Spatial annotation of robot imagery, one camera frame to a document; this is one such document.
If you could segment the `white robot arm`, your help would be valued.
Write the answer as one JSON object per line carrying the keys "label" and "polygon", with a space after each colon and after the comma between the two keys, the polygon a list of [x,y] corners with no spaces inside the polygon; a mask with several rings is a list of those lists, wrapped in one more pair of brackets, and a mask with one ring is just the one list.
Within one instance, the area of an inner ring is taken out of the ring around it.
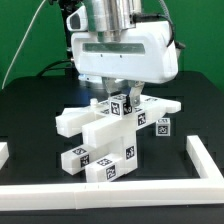
{"label": "white robot arm", "polygon": [[164,83],[178,72],[172,21],[142,14],[140,0],[84,0],[67,26],[78,72],[102,77],[109,93],[117,79],[127,80],[132,106],[146,82]]}

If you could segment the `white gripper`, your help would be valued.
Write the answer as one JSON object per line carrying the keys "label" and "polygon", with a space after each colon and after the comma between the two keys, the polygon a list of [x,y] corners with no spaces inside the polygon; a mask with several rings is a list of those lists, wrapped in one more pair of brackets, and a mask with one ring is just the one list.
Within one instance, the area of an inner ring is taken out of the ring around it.
{"label": "white gripper", "polygon": [[81,74],[101,76],[109,97],[121,93],[115,78],[129,81],[132,107],[140,104],[144,82],[164,83],[178,73],[177,54],[167,21],[137,23],[121,32],[121,41],[100,43],[90,32],[72,35],[72,53]]}

